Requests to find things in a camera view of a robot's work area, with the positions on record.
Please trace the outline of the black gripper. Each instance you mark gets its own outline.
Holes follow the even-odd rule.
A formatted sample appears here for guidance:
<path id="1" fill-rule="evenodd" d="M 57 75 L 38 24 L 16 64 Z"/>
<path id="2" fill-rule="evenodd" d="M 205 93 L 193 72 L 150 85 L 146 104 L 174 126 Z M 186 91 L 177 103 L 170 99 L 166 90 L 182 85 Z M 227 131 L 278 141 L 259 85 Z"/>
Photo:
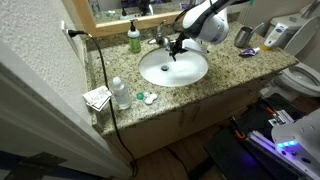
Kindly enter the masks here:
<path id="1" fill-rule="evenodd" d="M 181 32 L 175 43 L 170 47 L 169 55 L 175 57 L 177 54 L 184 53 L 185 50 L 182 48 L 182 41 L 187 39 L 187 36 Z"/>

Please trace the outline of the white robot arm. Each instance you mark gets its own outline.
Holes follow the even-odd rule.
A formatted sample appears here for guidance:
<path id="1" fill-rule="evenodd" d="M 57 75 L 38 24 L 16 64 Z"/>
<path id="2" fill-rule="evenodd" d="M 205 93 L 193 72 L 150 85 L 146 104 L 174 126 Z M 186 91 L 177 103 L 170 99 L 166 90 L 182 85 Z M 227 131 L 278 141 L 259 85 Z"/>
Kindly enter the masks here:
<path id="1" fill-rule="evenodd" d="M 183 19 L 183 33 L 188 40 L 218 44 L 229 31 L 227 7 L 237 0 L 205 0 L 191 7 Z M 296 121 L 276 123 L 272 141 L 258 131 L 247 140 L 284 161 L 310 180 L 320 180 L 320 112 L 315 110 Z"/>

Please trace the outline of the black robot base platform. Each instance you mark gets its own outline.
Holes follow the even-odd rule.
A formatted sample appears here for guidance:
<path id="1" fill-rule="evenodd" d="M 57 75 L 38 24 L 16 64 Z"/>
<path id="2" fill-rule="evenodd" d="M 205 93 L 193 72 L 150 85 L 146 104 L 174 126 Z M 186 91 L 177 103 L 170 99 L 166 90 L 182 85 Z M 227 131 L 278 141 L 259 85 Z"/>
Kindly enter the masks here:
<path id="1" fill-rule="evenodd" d="M 263 98 L 206 145 L 226 180 L 320 180 L 320 108 Z"/>

